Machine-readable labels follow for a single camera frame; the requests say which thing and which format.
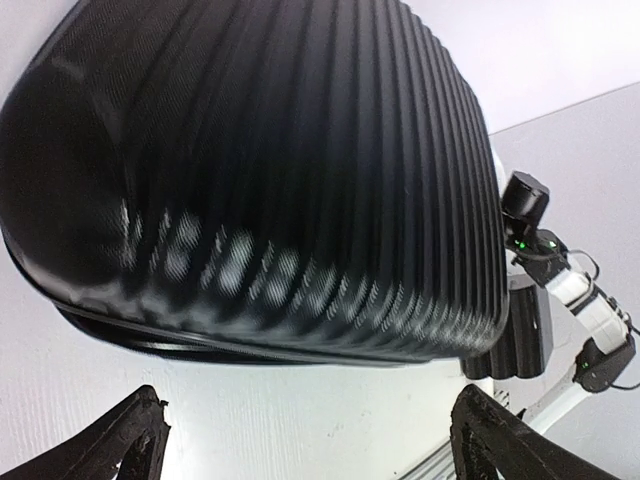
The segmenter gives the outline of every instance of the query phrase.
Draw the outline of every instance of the black carbon fiber surface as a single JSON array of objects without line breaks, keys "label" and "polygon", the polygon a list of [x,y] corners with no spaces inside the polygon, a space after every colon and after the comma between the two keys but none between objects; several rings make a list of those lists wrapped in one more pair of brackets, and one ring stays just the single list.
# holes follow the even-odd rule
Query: black carbon fiber surface
[{"label": "black carbon fiber surface", "polygon": [[462,362],[467,378],[506,380],[544,374],[553,351],[549,293],[535,285],[530,277],[521,277],[531,283],[510,290],[509,316],[500,340],[484,355]]},{"label": "black carbon fiber surface", "polygon": [[81,1],[1,114],[0,221],[110,340],[423,362],[507,311],[482,113],[397,1]]}]

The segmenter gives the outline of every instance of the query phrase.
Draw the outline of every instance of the black cable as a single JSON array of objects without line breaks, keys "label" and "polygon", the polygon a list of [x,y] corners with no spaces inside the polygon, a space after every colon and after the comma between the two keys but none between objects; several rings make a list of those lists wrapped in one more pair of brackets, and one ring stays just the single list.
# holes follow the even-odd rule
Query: black cable
[{"label": "black cable", "polygon": [[584,250],[580,250],[580,249],[569,250],[567,252],[567,255],[569,255],[569,254],[571,254],[571,255],[584,255],[585,257],[587,257],[589,259],[589,261],[591,262],[591,264],[596,269],[595,273],[593,274],[593,281],[595,282],[596,280],[598,280],[598,278],[600,278],[600,265],[598,265],[598,262],[596,262],[591,255],[589,255]]},{"label": "black cable", "polygon": [[548,253],[548,254],[545,254],[545,255],[540,255],[540,254],[537,254],[537,253],[523,252],[522,250],[516,250],[516,249],[511,249],[511,250],[516,254],[516,258],[517,257],[522,257],[525,260],[533,260],[533,261],[541,261],[541,262],[544,262],[544,261],[547,261],[547,260],[551,260],[551,259],[554,259],[556,257],[564,257],[565,255],[584,255],[585,257],[587,257],[589,259],[589,261],[591,262],[591,264],[595,268],[595,273],[592,276],[592,280],[595,282],[596,280],[598,280],[598,278],[600,278],[600,265],[598,265],[598,262],[596,262],[593,259],[593,257],[591,255],[589,255],[589,253],[587,253],[584,250],[581,250],[579,248],[573,249],[573,250],[568,250],[566,252],[552,252],[552,253]]},{"label": "black cable", "polygon": [[640,383],[631,387],[621,387],[620,385],[611,385],[611,388],[615,390],[622,390],[623,392],[632,392],[640,388]]}]

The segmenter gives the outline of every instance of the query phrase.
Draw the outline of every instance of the white surface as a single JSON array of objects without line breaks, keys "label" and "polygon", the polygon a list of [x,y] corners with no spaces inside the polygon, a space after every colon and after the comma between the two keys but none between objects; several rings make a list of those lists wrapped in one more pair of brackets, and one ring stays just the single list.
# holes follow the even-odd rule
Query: white surface
[{"label": "white surface", "polygon": [[544,435],[565,415],[576,408],[592,394],[587,392],[579,383],[574,383],[575,365],[568,369],[567,374],[524,414],[522,420],[536,432]]},{"label": "white surface", "polygon": [[500,160],[500,156],[495,149],[491,149],[491,155],[493,156],[493,167],[496,171],[496,178],[498,180],[498,189],[500,193],[504,192],[504,189],[507,187],[507,173],[504,171],[504,165]]},{"label": "white surface", "polygon": [[592,283],[582,273],[563,270],[547,283],[545,288],[563,305],[569,305],[587,293],[591,287]]},{"label": "white surface", "polygon": [[593,336],[602,353],[614,352],[626,343],[629,328],[601,295],[587,305],[577,318]]},{"label": "white surface", "polygon": [[402,369],[169,362],[77,332],[0,251],[0,474],[142,384],[168,400],[169,480],[388,480],[448,435],[457,362]]}]

